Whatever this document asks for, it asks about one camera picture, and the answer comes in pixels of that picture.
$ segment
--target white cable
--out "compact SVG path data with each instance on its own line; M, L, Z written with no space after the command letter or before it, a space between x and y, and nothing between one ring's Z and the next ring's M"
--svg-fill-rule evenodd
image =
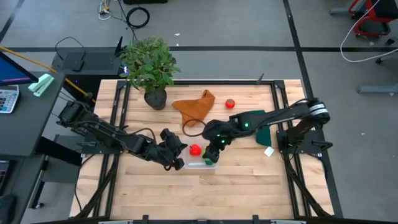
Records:
M100 19L100 20L102 20L102 21L105 21L105 20L108 20L108 19L110 19L111 17L112 17L112 15L111 15L111 13L109 12L109 11L107 11L107 10L103 10L102 9L102 7L104 6L104 8L105 8L105 3L104 3L104 0L101 0L101 4L99 5L99 11L98 11L98 18ZM101 12L102 11L104 11L106 14L109 14L109 16L107 17L107 18L101 18Z
M389 55L389 54L392 54L392 53L398 51L398 49L395 49L395 50L390 51L390 52L388 52L388 53L381 54L381 55L377 55L377 56L373 56L373 57L369 57L369 58L362 59L362 60L350 60L350 59L347 59L347 58L344 56L344 53L343 53L343 44L346 42L347 37L349 36L349 34L351 33L351 31L354 29L354 27L357 25L357 23L358 23L359 21L361 21L361 19L364 18L364 17L369 13L369 11L372 10L372 9L379 3L379 1L380 1L380 0L378 0L376 3L374 3L374 5L373 5L369 10L367 10L366 13L365 13L360 19L358 19L358 21L355 22L355 24L351 27L351 29L348 31L346 37L345 37L344 40L342 41L342 43L341 43L341 45L340 45L340 53L341 53L341 56L343 56L343 58L344 58L347 62L352 62L352 63L364 62L364 61L367 61L367 60L371 60L371 59L383 57L383 56L386 56L386 55Z

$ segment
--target orange cloth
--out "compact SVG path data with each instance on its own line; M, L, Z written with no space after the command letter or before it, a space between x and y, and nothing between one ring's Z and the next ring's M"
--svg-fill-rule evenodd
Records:
M182 124L191 120L199 119L203 121L205 116L213 107L215 97L210 91L203 91L202 97L197 100L179 100L174 101L172 106L179 110L182 115ZM187 123L189 127L194 126L198 121L190 121Z

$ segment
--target gray floor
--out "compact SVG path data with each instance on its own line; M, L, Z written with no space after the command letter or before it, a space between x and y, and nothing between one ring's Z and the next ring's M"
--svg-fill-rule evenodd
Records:
M6 23L16 0L0 1L0 27ZM7 35L0 43L6 47L54 47L66 36L74 36L84 46L115 46L120 35L131 38L126 25L116 19L101 21L96 8L99 0L25 0ZM289 0L302 47L339 47L354 24L349 17L333 16L331 7L347 6L345 0ZM159 35L176 46L293 46L289 24L280 0L170 0L167 4L143 5L151 13L147 27L137 30L138 38ZM113 14L120 17L117 2ZM134 16L139 23L143 15ZM391 24L398 34L398 23ZM380 47L378 41L356 39L350 35L345 47ZM62 47L76 47L66 41ZM53 52L27 52L31 58L50 65ZM295 52L174 52L182 73L177 78L301 78ZM346 54L361 59L377 53ZM396 95L359 95L360 85L398 83L398 64L383 66L373 60L348 63L340 53L304 52L305 64L314 95L323 100L331 114L325 126L341 207L346 218L398 221L398 152L396 133L398 105ZM16 59L28 70L42 70ZM54 113L62 108L59 99ZM46 135L70 134L51 119ZM66 218L72 201L73 185L50 184L42 200L48 206L28 210L24 223Z

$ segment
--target green leaves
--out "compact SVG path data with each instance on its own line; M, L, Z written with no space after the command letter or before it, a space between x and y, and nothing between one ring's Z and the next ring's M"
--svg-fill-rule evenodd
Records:
M151 79L155 80L155 76L153 74L145 74L142 76L143 79Z
M169 85L173 85L174 84L174 81L167 74L163 74L163 79Z
M129 70L129 74L122 73L120 77L127 78L134 88L145 88L146 92L173 85L173 73L181 72L174 67L177 61L169 46L158 37L130 42L120 58L122 66L127 65Z
M154 69L152 65L143 65L142 68L147 71L151 71L152 69Z
M154 62L150 59L149 54L145 54L144 63L147 65L152 65Z
M177 68L177 67L172 67L172 70L175 72L181 72L181 69Z

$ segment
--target red ball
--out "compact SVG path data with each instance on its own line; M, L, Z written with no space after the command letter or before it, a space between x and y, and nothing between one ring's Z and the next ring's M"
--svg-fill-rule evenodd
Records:
M189 147L189 154L191 156L200 156L201 155L201 148L197 144L193 144Z
M228 99L228 100L225 101L225 106L226 106L228 109L234 108L234 106L235 106L235 101L232 100L232 99Z

